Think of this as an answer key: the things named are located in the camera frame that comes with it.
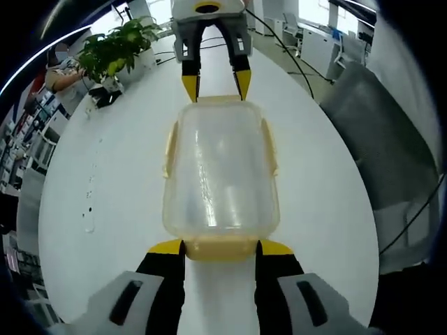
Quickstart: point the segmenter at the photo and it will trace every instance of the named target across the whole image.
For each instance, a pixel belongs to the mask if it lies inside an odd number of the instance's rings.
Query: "floor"
[[[307,92],[309,91],[305,79],[300,74],[300,70],[297,68],[289,55],[286,52],[283,52],[283,48],[274,42],[274,37],[262,36],[255,32],[251,32],[251,35],[253,36],[253,46],[257,50],[281,66],[286,72],[293,72],[294,74],[290,74],[293,79],[304,87]],[[295,60],[298,62],[309,80],[312,91],[314,92],[315,101],[320,103],[323,97],[331,89],[331,84],[329,81],[321,77],[313,68],[303,62],[299,57],[296,57]]]

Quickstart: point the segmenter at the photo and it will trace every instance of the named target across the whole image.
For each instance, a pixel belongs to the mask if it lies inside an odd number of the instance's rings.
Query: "office chair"
[[[352,61],[365,65],[366,42],[347,35],[340,35],[340,51],[334,63],[346,68]]]
[[[437,187],[433,155],[411,120],[377,77],[356,62],[320,104],[357,163],[384,250]],[[438,197],[380,255],[380,273],[400,271],[430,255],[441,222]]]
[[[300,54],[302,44],[302,29],[298,26],[298,22],[294,14],[284,13],[284,19],[286,20],[286,26],[284,27],[283,32],[292,35],[292,37],[296,38],[297,40],[296,45],[287,45],[287,49],[295,50],[296,51],[295,56],[298,57]]]

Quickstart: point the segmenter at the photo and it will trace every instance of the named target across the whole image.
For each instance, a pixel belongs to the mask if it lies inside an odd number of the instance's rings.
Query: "plastic container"
[[[166,149],[163,224],[196,260],[235,260],[279,223],[277,164],[253,103],[202,98],[186,106]]]

